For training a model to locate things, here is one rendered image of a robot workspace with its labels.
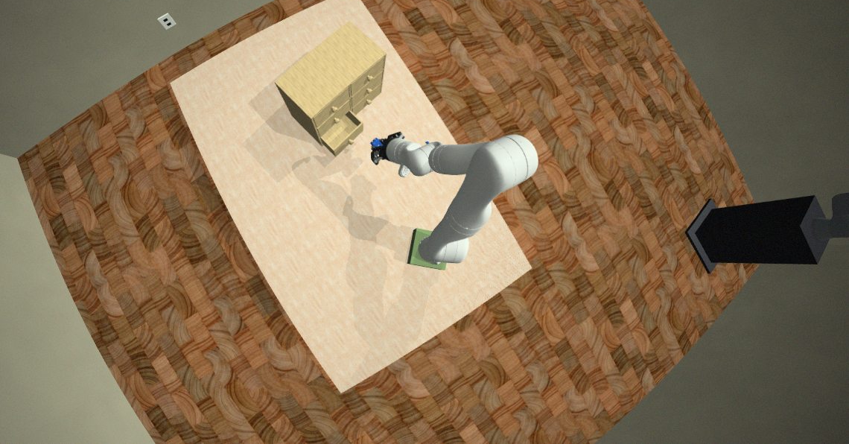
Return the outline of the light wooden chest of drawers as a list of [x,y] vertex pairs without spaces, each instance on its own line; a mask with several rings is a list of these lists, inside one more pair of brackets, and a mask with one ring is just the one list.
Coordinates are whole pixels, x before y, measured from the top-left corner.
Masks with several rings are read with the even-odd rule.
[[347,22],[282,74],[275,85],[285,104],[290,105],[287,109],[293,119],[298,119],[301,127],[323,146],[324,134],[318,135],[313,117],[348,86],[352,111],[351,84],[383,57],[381,91],[387,53]]

